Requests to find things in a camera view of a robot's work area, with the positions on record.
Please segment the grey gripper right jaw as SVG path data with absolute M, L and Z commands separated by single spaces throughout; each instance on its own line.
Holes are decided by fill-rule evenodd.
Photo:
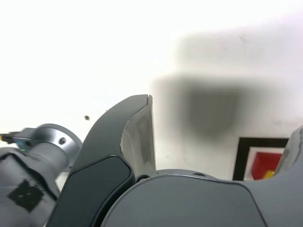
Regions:
M 159 175 L 126 191 L 103 227 L 300 227 L 303 130 L 295 130 L 277 173 L 260 181 Z

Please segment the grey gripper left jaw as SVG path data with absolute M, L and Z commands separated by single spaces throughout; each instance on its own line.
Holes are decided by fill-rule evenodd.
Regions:
M 90 129 L 47 225 L 98 227 L 139 176 L 155 172 L 152 96 L 130 96 Z

